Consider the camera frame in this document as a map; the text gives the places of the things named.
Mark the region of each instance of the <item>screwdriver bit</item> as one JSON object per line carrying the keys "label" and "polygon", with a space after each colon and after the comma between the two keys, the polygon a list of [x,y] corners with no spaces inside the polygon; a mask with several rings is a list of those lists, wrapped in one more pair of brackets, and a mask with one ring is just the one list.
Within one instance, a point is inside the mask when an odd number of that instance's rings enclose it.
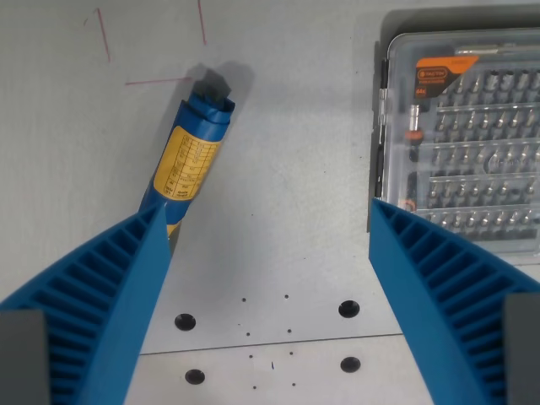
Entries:
{"label": "screwdriver bit", "polygon": [[459,187],[457,188],[457,192],[456,194],[459,196],[459,197],[463,197],[465,195],[465,192],[467,191],[467,187],[465,184],[460,184]]}
{"label": "screwdriver bit", "polygon": [[510,128],[516,128],[518,125],[520,125],[520,119],[521,119],[521,113],[519,111],[516,111],[516,113],[514,114],[514,117],[508,124]]}
{"label": "screwdriver bit", "polygon": [[496,70],[492,70],[489,72],[488,77],[486,78],[486,85],[485,85],[485,91],[493,92],[497,89],[497,85],[499,84],[499,72]]}
{"label": "screwdriver bit", "polygon": [[499,226],[503,223],[504,220],[505,220],[505,213],[500,213],[495,219],[494,223],[495,225]]}
{"label": "screwdriver bit", "polygon": [[517,79],[516,89],[524,90],[528,84],[529,84],[529,72],[527,70],[523,70],[521,71],[520,76]]}
{"label": "screwdriver bit", "polygon": [[526,145],[525,148],[523,148],[520,154],[520,162],[525,163],[527,161],[527,156],[529,155],[530,150],[531,147],[529,145]]}
{"label": "screwdriver bit", "polygon": [[478,91],[480,91],[480,88],[482,87],[482,78],[483,77],[481,73],[476,77],[476,80],[474,81],[474,84],[471,88],[471,93],[477,93]]}
{"label": "screwdriver bit", "polygon": [[491,184],[486,188],[486,191],[485,191],[486,196],[491,196],[491,195],[493,195],[494,189],[495,189],[494,183],[491,183]]}
{"label": "screwdriver bit", "polygon": [[531,220],[531,213],[532,211],[529,209],[525,212],[525,215],[521,218],[521,223],[524,225],[527,225],[529,221]]}
{"label": "screwdriver bit", "polygon": [[459,228],[462,226],[462,216],[459,213],[456,214],[456,218],[454,219],[454,223],[452,225],[454,225],[454,228]]}
{"label": "screwdriver bit", "polygon": [[482,129],[488,129],[489,128],[489,114],[487,112],[483,115],[482,123],[480,124],[480,127]]}
{"label": "screwdriver bit", "polygon": [[440,150],[436,150],[435,151],[435,154],[433,156],[433,164],[434,165],[440,165],[440,155],[441,155],[441,151]]}
{"label": "screwdriver bit", "polygon": [[504,182],[499,189],[499,194],[501,196],[505,196],[507,192],[508,192],[508,183]]}
{"label": "screwdriver bit", "polygon": [[503,113],[499,116],[499,119],[495,123],[495,127],[502,128],[506,121],[506,111],[503,111]]}
{"label": "screwdriver bit", "polygon": [[452,128],[448,134],[448,141],[449,142],[459,142],[459,116],[456,116],[456,119],[454,120],[454,123],[452,124]]}
{"label": "screwdriver bit", "polygon": [[471,113],[471,116],[469,117],[469,121],[467,122],[467,129],[473,129],[474,128],[474,117],[476,116],[476,112],[473,111]]}
{"label": "screwdriver bit", "polygon": [[514,211],[514,213],[512,213],[512,215],[508,218],[508,224],[515,224],[517,221],[517,217],[519,217],[519,213],[517,211]]}
{"label": "screwdriver bit", "polygon": [[516,156],[516,149],[510,148],[508,149],[508,152],[506,152],[505,161],[510,162],[515,158],[515,156]]}
{"label": "screwdriver bit", "polygon": [[526,120],[525,120],[525,127],[527,128],[532,127],[532,124],[534,123],[535,119],[536,117],[534,115],[534,110],[529,110],[529,113],[526,116]]}
{"label": "screwdriver bit", "polygon": [[483,160],[485,159],[487,152],[488,151],[486,150],[486,148],[480,149],[480,152],[478,152],[478,156],[476,157],[477,163],[483,163]]}
{"label": "screwdriver bit", "polygon": [[467,218],[467,222],[465,223],[465,225],[468,228],[472,228],[474,226],[474,213],[472,213],[469,218]]}
{"label": "screwdriver bit", "polygon": [[445,192],[444,192],[443,195],[444,195],[445,198],[451,197],[451,195],[452,195],[452,185],[450,183],[446,184]]}
{"label": "screwdriver bit", "polygon": [[445,130],[445,119],[446,119],[446,114],[441,114],[439,116],[439,121],[437,122],[437,131],[444,131]]}
{"label": "screwdriver bit", "polygon": [[469,163],[469,159],[470,159],[470,150],[467,148],[465,149],[465,152],[463,153],[463,157],[462,157],[462,162],[463,163]]}
{"label": "screwdriver bit", "polygon": [[461,93],[463,93],[464,84],[465,84],[465,76],[461,75],[461,77],[459,78],[459,81],[457,82],[456,94],[460,95]]}
{"label": "screwdriver bit", "polygon": [[509,91],[514,85],[514,72],[508,71],[503,74],[503,78],[500,81],[500,89],[503,91]]}
{"label": "screwdriver bit", "polygon": [[432,183],[429,186],[429,198],[436,198],[437,197],[437,183]]}
{"label": "screwdriver bit", "polygon": [[442,219],[442,221],[440,221],[440,226],[442,226],[443,228],[446,228],[448,226],[449,222],[450,222],[450,218],[447,215]]}
{"label": "screwdriver bit", "polygon": [[473,197],[476,197],[479,193],[480,193],[480,189],[478,188],[478,184],[475,184],[474,186],[472,186],[471,195]]}
{"label": "screwdriver bit", "polygon": [[531,181],[526,185],[525,192],[527,194],[534,194],[534,181]]}

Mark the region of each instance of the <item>small hole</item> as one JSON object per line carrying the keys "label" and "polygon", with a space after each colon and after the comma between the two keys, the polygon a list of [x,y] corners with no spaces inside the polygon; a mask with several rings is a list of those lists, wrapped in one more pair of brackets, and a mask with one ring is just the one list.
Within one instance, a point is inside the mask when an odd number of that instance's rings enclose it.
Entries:
{"label": "small hole", "polygon": [[355,357],[346,357],[342,360],[340,366],[341,370],[345,371],[346,373],[354,373],[360,368],[360,360]]}
{"label": "small hole", "polygon": [[341,303],[337,311],[343,318],[354,318],[360,312],[360,305],[356,301],[347,300]]}
{"label": "small hole", "polygon": [[175,318],[175,325],[181,331],[191,331],[197,322],[195,318],[189,314],[180,314]]}
{"label": "small hole", "polygon": [[205,378],[206,377],[204,376],[204,373],[197,369],[189,370],[186,372],[186,381],[194,386],[202,384]]}

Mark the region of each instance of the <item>screwdriver bit set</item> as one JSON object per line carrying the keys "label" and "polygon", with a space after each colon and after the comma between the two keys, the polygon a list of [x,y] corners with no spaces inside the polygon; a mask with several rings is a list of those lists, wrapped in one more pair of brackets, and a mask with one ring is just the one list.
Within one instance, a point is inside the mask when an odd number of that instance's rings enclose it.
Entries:
{"label": "screwdriver bit set", "polygon": [[498,253],[540,254],[540,30],[398,36],[380,92],[380,196]]}

